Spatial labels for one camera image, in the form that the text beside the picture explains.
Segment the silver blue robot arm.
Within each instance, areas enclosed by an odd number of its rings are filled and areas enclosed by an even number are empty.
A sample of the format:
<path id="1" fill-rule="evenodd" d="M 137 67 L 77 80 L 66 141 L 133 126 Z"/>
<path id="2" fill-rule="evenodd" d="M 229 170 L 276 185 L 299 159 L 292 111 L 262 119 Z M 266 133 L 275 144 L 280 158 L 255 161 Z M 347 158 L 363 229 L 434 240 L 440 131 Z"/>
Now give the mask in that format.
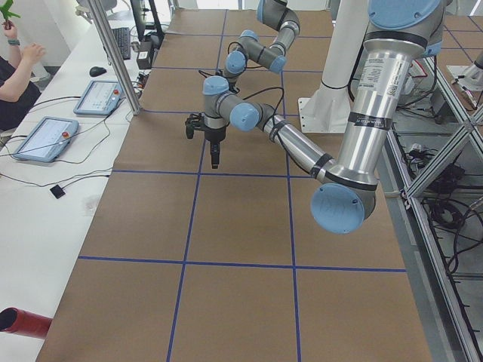
<path id="1" fill-rule="evenodd" d="M 320 87 L 300 101 L 301 126 L 295 128 L 274 106 L 242 99 L 235 87 L 249 62 L 280 73 L 300 33 L 287 2 L 261 1 L 257 19 L 276 31 L 275 41 L 263 46 L 250 30 L 240 35 L 223 71 L 204 80 L 205 110 L 187 118 L 187 137 L 205 135 L 217 168 L 228 126 L 267 133 L 320 182 L 311 200 L 315 221 L 336 234 L 355 231 L 375 208 L 375 167 L 411 64 L 440 51 L 446 5 L 341 2 Z"/>
<path id="2" fill-rule="evenodd" d="M 283 71 L 287 53 L 300 34 L 300 21 L 286 1 L 262 0 L 257 6 L 257 20 L 276 31 L 274 41 L 265 45 L 256 32 L 246 29 L 228 46 L 228 54 L 220 76 L 228 81 L 229 89 L 238 93 L 236 83 L 250 61 L 275 74 Z"/>

